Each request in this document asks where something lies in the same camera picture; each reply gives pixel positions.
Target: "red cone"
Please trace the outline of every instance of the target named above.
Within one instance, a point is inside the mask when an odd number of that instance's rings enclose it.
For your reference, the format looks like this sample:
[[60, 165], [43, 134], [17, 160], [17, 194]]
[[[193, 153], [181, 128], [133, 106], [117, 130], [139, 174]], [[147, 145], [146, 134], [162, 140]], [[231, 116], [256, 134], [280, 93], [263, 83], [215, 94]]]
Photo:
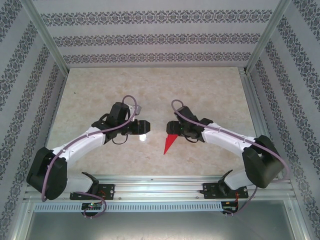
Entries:
[[168, 149], [171, 147], [171, 145], [174, 143], [174, 141], [177, 139], [178, 134], [168, 134], [168, 137], [165, 139], [165, 146], [164, 146], [164, 153], [166, 154]]

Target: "black bracket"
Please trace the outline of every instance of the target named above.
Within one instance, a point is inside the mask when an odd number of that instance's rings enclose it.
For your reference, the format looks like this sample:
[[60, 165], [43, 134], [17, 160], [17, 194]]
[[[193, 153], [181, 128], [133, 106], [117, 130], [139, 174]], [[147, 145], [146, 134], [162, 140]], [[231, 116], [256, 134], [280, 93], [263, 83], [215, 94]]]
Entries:
[[247, 187], [239, 187], [237, 190], [229, 190], [227, 194], [223, 194], [219, 189], [219, 183], [206, 182], [202, 184], [203, 190], [200, 191], [204, 195], [204, 199], [235, 199], [237, 194], [239, 199], [247, 199], [249, 197]]
[[[95, 195], [103, 198], [104, 200], [113, 200], [115, 195], [115, 185], [99, 184], [98, 191]], [[97, 200], [97, 198], [72, 192], [70, 193], [70, 200]]]

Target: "ventilation slots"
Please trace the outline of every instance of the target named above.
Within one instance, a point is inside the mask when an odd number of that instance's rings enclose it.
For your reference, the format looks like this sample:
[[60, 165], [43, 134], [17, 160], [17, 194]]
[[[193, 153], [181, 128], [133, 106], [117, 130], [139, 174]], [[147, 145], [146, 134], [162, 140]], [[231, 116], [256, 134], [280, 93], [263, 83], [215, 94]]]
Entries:
[[[77, 213], [81, 211], [81, 202], [57, 202], [37, 203], [34, 212], [36, 213]], [[220, 201], [206, 202], [107, 202], [107, 212], [205, 212], [222, 211]]]

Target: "patterned wallpaper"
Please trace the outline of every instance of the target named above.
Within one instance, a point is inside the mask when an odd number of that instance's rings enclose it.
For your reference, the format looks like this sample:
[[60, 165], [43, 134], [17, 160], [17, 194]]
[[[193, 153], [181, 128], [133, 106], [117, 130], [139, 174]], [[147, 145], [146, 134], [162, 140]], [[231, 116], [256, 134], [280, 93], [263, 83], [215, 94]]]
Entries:
[[250, 73], [311, 239], [320, 239], [319, 19], [319, 0], [293, 0]]
[[31, 160], [49, 135], [65, 78], [18, 0], [0, 0], [0, 56], [0, 240], [4, 240], [19, 211]]
[[35, 0], [70, 68], [246, 65], [279, 0]]

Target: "beige floor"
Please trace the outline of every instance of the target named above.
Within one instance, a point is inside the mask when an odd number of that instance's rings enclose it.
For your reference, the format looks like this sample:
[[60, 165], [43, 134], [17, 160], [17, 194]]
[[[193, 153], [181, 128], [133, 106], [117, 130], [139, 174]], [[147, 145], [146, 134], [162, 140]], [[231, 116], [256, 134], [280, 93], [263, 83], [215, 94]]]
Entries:
[[[129, 136], [124, 145], [109, 142], [78, 160], [72, 170], [122, 176], [199, 176], [222, 175], [243, 165], [239, 157], [219, 146], [192, 144], [183, 137], [163, 154], [167, 122], [176, 120], [173, 99], [182, 100], [199, 119], [208, 118], [240, 134], [255, 135], [235, 67], [73, 68], [48, 147], [60, 146], [84, 133], [127, 94], [142, 106], [137, 119], [151, 123], [147, 140], [140, 142], [138, 136]], [[121, 142], [124, 137], [115, 140]]]

